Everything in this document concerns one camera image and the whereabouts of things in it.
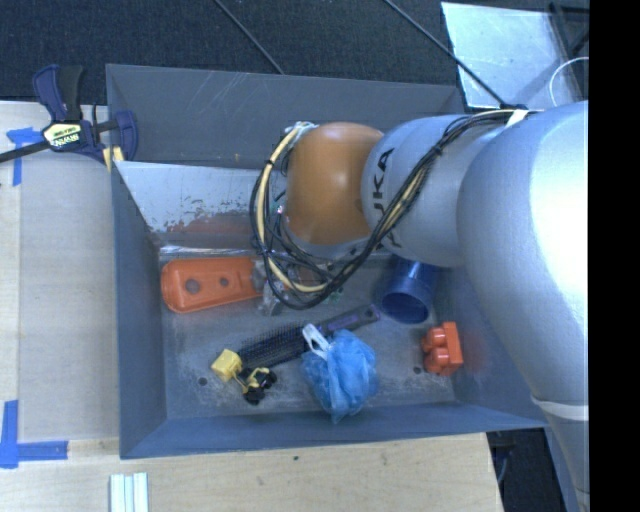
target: black carpet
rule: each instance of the black carpet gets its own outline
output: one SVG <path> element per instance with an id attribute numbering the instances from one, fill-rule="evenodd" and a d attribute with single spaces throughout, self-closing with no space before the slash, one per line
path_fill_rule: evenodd
<path id="1" fill-rule="evenodd" d="M 544 0 L 460 3 L 549 6 Z M 440 2 L 396 4 L 448 46 Z M 588 0 L 562 4 L 589 6 Z M 569 38 L 584 24 L 569 24 Z M 100 105 L 107 103 L 108 63 L 457 85 L 452 59 L 383 0 L 0 0 L 0 49 L 5 100 L 35 100 L 32 76 L 52 63 L 83 66 L 80 101 Z M 542 430 L 488 438 L 506 512 L 565 511 Z"/>

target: blue plastic cylinder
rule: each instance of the blue plastic cylinder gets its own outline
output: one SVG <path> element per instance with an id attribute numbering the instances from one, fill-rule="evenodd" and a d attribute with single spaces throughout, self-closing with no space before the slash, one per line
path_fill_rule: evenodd
<path id="1" fill-rule="evenodd" d="M 436 277 L 437 267 L 397 257 L 380 302 L 382 311 L 403 324 L 424 322 L 429 318 Z"/>

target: white cable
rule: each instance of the white cable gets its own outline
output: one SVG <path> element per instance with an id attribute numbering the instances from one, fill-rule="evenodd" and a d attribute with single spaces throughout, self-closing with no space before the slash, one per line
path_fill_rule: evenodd
<path id="1" fill-rule="evenodd" d="M 293 137 L 293 139 L 291 139 L 289 141 L 289 144 L 287 144 L 287 151 L 293 149 L 293 146 L 295 146 L 298 141 L 302 138 L 302 136 L 307 133 L 309 130 L 313 130 L 314 128 L 317 128 L 318 125 L 317 124 L 313 124 L 310 123 L 308 121 L 299 121 L 296 124 L 294 124 L 293 126 L 289 126 L 287 128 L 285 128 L 284 133 L 289 133 L 291 131 L 293 131 L 294 129 L 296 130 L 296 134 Z"/>
<path id="2" fill-rule="evenodd" d="M 580 504 L 580 510 L 589 512 L 591 510 L 591 494 L 576 487 L 576 497 Z"/>
<path id="3" fill-rule="evenodd" d="M 589 421 L 589 404 L 585 405 L 567 405 L 558 402 L 548 402 L 538 400 L 531 395 L 531 400 L 544 412 L 571 421 Z"/>
<path id="4" fill-rule="evenodd" d="M 524 109 L 514 110 L 513 114 L 511 114 L 511 117 L 507 121 L 505 128 L 509 128 L 510 126 L 513 126 L 514 124 L 519 123 L 525 117 L 527 117 L 528 114 L 529 114 L 528 110 L 524 110 Z"/>
<path id="5" fill-rule="evenodd" d="M 554 107 L 557 107 L 558 104 L 556 103 L 556 98 L 553 95 L 553 81 L 556 79 L 556 76 L 558 76 L 558 73 L 560 73 L 560 71 L 580 60 L 589 60 L 589 57 L 576 57 L 575 59 L 568 60 L 567 62 L 560 64 L 553 72 L 553 75 L 551 75 L 551 79 L 549 80 L 549 96 L 551 96 L 551 103 L 553 103 Z"/>

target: orange plastic object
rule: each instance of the orange plastic object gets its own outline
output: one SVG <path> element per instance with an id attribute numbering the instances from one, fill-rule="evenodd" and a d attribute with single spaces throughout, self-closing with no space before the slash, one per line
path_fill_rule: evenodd
<path id="1" fill-rule="evenodd" d="M 432 327 L 422 337 L 425 352 L 424 369 L 443 377 L 451 375 L 462 366 L 462 350 L 458 327 L 455 322 L 443 322 L 440 327 Z"/>
<path id="2" fill-rule="evenodd" d="M 172 260 L 162 268 L 162 298 L 176 313 L 258 297 L 251 282 L 248 257 Z"/>

